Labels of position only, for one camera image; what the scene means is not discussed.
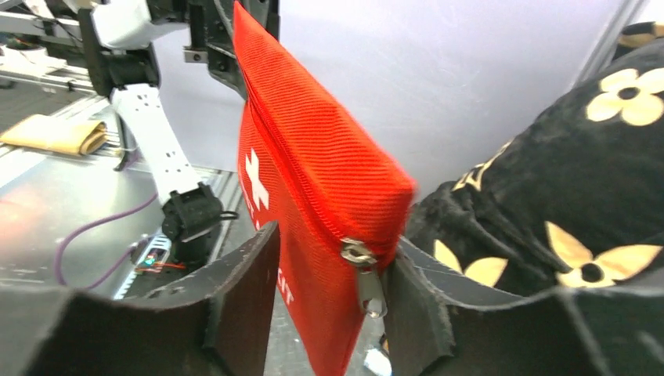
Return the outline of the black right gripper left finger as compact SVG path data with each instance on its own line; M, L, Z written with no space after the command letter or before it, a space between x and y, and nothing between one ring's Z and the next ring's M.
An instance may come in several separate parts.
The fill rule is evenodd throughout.
M143 298L1 290L4 375L260 375L280 257L277 224Z

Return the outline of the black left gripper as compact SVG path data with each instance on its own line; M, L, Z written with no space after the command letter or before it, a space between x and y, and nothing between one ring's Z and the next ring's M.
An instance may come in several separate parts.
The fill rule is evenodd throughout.
M187 63L202 63L218 82L247 97L244 78L233 47L233 0L198 0L186 3L190 44ZM279 0L243 0L240 5L274 38L280 37Z

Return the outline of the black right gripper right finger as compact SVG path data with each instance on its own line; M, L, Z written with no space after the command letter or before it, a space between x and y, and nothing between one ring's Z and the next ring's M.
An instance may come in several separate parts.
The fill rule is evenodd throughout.
M483 286L401 240L384 325L396 375L660 375L663 272L528 298Z

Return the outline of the red first aid pouch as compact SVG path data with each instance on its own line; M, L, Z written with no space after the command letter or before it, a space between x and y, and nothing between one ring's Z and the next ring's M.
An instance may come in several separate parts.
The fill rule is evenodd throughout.
M343 375L377 300L358 289L394 259L414 182L241 2L233 26L247 208L279 226L276 286L313 372Z

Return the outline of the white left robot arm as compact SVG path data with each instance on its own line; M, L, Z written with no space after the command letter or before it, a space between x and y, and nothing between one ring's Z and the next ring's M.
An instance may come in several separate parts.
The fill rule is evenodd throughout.
M160 98L161 76L153 42L189 28L191 57L216 80L246 96L233 47L232 1L112 1L78 6L78 24L96 93L106 97L133 135L157 188L161 229L178 262L204 263L207 235L230 218L202 182L173 132Z

